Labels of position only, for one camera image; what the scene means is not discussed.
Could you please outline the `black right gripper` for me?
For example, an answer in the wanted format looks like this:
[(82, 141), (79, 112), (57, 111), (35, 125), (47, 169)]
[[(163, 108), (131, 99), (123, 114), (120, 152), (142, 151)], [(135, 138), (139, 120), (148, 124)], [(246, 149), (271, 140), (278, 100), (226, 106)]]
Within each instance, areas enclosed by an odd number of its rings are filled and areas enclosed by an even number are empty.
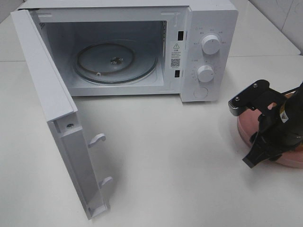
[(257, 123), (258, 131), (250, 137), (253, 145), (242, 159), (250, 168), (265, 160), (276, 161), (282, 156), (282, 150), (296, 149), (303, 142), (302, 112), (283, 111), (276, 116), (261, 114)]

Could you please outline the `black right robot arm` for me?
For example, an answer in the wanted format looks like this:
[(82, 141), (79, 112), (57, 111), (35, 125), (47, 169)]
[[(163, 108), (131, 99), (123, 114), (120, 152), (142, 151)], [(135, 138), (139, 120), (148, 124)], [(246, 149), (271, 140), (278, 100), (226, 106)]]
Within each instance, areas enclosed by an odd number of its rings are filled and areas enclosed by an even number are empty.
[(243, 161), (253, 168), (264, 160), (276, 161), (303, 141), (303, 86), (284, 102), (258, 117), (258, 131), (250, 138), (252, 147)]

